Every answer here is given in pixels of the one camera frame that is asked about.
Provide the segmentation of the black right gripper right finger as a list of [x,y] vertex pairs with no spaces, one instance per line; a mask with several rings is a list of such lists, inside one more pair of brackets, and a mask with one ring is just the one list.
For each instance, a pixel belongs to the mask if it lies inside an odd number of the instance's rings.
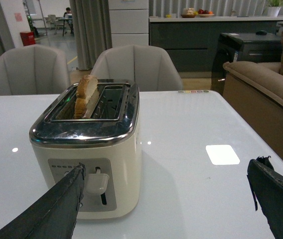
[[270,156],[249,161],[247,179],[255,209],[261,207],[277,239],[283,239],[283,176],[275,172]]

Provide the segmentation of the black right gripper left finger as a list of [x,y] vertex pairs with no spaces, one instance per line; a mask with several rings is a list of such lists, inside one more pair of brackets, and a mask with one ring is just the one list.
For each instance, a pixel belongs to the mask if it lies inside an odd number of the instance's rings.
[[70,239],[83,198],[80,163],[18,217],[0,229],[0,239]]

